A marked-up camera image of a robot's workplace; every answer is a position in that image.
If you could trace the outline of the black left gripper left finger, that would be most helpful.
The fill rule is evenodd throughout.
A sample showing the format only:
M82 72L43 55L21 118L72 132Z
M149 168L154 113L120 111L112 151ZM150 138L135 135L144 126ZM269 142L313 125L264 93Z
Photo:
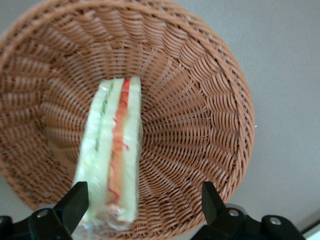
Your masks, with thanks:
M77 182L53 208L39 209L28 218L31 239L71 240L88 207L88 183Z

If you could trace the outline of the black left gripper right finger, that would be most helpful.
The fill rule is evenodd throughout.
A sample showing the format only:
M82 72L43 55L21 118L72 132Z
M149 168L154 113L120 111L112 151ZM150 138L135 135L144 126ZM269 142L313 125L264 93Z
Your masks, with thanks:
M202 184L202 211L206 225L201 228L202 240L250 240L245 232L247 220L243 211L236 207L227 207L214 184L205 181Z

